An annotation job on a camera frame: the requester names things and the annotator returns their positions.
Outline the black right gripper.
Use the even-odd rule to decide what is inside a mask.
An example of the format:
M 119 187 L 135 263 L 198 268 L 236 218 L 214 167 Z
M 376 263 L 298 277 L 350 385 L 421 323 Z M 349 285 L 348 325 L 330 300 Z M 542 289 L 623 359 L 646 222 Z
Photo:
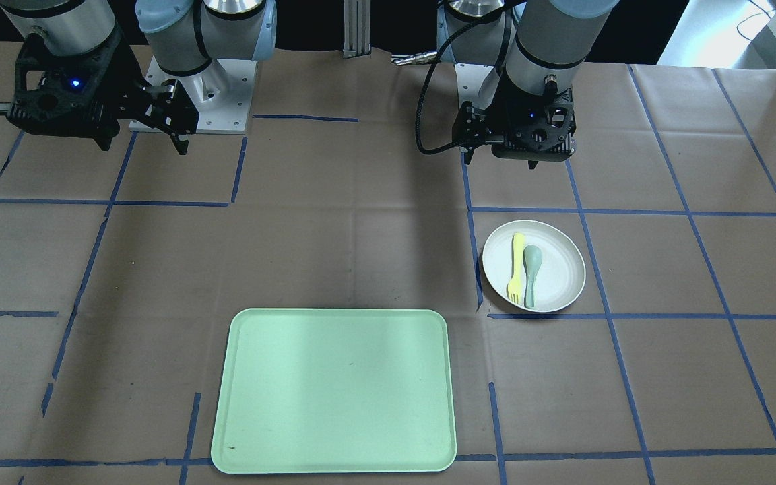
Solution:
M 178 79 L 149 86 L 120 27 L 95 49 L 56 56 L 40 34 L 24 41 L 6 119 L 31 135 L 90 139 L 110 150 L 121 119 L 144 119 L 186 156 L 199 113 Z

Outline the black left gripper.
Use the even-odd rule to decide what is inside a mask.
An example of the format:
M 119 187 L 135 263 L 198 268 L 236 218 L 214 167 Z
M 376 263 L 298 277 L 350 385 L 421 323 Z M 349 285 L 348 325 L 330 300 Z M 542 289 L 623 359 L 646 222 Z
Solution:
M 462 102 L 453 124 L 453 144 L 463 150 L 470 166 L 475 150 L 489 146 L 493 156 L 527 160 L 533 170 L 539 162 L 564 162 L 576 151 L 573 93 L 558 85 L 554 75 L 543 79 L 541 94 L 532 94 L 503 75 L 492 102 L 477 108 Z

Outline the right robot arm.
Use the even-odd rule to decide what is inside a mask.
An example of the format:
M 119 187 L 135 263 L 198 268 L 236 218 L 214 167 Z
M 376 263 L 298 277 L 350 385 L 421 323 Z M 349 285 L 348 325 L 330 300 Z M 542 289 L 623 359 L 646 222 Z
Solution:
M 24 37 L 13 99 L 0 115 L 28 134 L 90 139 L 109 150 L 121 120 L 169 136 L 186 154 L 200 117 L 234 104 L 222 59 L 271 57 L 273 1 L 138 1 L 139 30 L 163 76 L 150 81 L 108 1 L 1 1 Z

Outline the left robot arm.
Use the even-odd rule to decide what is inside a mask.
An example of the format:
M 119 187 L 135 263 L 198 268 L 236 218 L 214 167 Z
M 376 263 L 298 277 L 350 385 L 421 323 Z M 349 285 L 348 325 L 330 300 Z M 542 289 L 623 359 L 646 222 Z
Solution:
M 576 150 L 572 85 L 614 1 L 444 1 L 433 65 L 455 66 L 459 110 L 446 149 L 564 162 Z

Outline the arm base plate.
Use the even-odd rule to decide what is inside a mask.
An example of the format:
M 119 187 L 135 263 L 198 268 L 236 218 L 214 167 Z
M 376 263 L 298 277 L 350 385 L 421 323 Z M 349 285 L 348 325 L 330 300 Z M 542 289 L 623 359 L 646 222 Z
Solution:
M 500 82 L 500 74 L 493 65 L 471 63 L 455 64 L 458 105 L 470 102 L 471 107 L 486 111 L 492 104 Z
M 176 79 L 196 107 L 196 129 L 188 135 L 243 135 L 249 126 L 259 62 L 250 59 L 206 58 L 198 53 L 154 56 L 145 80 L 159 87 Z

